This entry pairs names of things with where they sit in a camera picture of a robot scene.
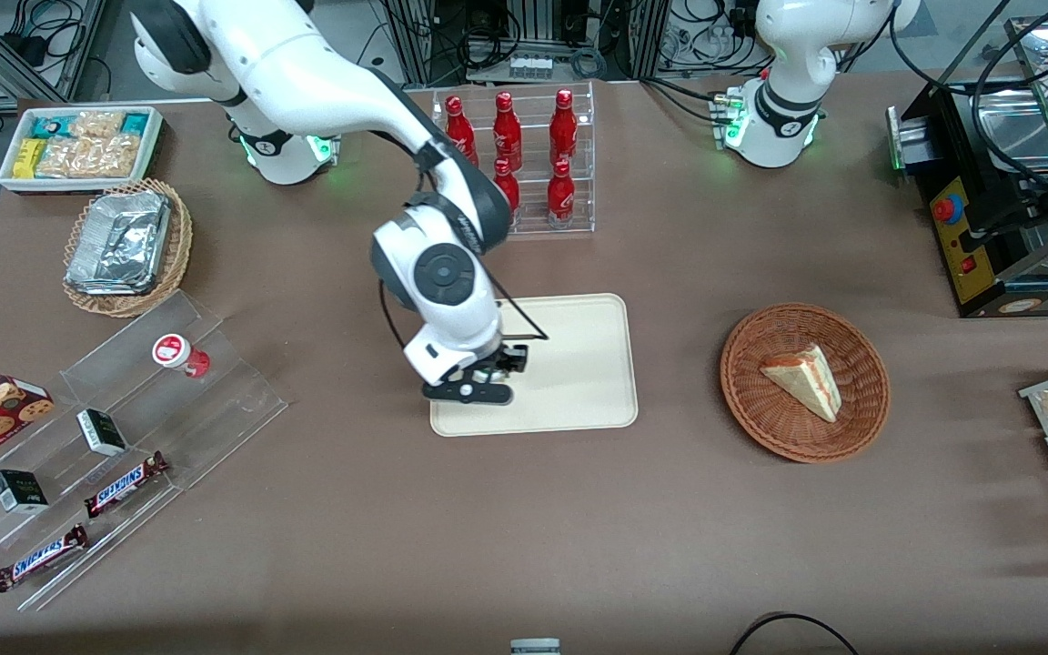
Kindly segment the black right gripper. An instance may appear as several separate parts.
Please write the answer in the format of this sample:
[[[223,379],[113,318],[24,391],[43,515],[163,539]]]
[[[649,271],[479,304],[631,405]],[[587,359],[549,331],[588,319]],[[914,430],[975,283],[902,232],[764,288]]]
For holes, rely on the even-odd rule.
[[[450,374],[452,383],[504,383],[514,373],[523,373],[528,364],[528,345],[524,343],[500,344],[490,356],[474,362],[470,368],[463,368]]]

